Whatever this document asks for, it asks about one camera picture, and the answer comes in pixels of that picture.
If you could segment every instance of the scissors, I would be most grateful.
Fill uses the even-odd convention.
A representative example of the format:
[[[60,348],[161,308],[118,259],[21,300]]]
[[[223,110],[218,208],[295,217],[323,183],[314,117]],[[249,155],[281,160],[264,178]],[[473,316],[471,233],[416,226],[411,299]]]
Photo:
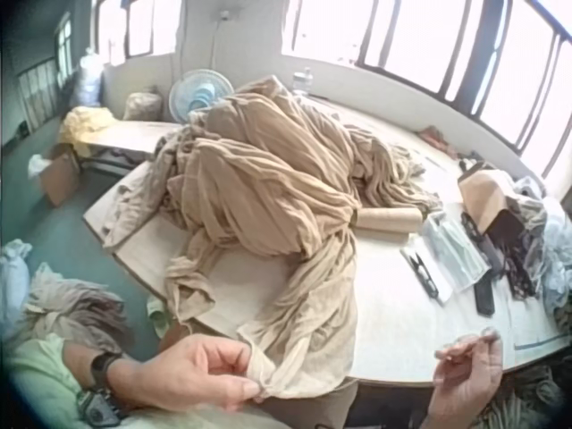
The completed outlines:
[[[404,248],[401,250],[401,255],[405,257],[409,265],[411,265],[411,268],[415,271],[417,279],[421,282],[421,285],[423,286],[423,289],[425,289],[425,292],[427,292],[427,295],[429,295],[429,298],[435,299],[440,305],[443,305],[442,301],[439,299],[439,290],[435,286],[435,282],[429,274],[429,270],[427,270],[421,256],[419,256],[417,252],[407,251]]]

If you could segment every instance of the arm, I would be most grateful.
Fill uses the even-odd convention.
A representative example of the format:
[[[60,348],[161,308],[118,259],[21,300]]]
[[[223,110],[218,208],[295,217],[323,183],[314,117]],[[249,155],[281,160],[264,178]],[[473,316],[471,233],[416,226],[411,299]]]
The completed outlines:
[[[467,429],[494,396],[502,378],[502,341],[495,331],[439,350],[435,390],[421,429]]]
[[[91,362],[101,351],[66,342],[63,363],[80,386],[95,381]],[[154,359],[140,363],[117,359],[107,370],[107,382],[117,399],[131,406],[183,411],[199,403],[237,409],[260,393],[244,378],[250,348],[225,338],[190,335]]]

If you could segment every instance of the wrist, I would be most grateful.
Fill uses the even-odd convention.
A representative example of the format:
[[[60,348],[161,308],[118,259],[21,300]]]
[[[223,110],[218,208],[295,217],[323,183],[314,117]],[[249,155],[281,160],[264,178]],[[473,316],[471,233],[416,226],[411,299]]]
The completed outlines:
[[[117,359],[107,369],[107,383],[112,393],[127,405],[150,405],[141,383],[140,368],[140,362],[135,360]]]

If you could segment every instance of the paper tube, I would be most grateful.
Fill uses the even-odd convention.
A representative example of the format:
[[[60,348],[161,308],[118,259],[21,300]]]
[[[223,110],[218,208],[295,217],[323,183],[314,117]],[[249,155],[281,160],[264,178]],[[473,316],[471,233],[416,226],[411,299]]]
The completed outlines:
[[[418,208],[360,208],[354,213],[356,228],[389,232],[420,232],[423,215]]]

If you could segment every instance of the electric fan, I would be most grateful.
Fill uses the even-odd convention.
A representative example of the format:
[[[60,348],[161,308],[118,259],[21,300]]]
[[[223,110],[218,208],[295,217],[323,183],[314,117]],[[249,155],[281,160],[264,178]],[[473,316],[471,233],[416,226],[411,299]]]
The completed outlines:
[[[209,107],[233,91],[221,73],[207,69],[189,71],[172,86],[169,110],[175,121],[185,123],[191,110]]]

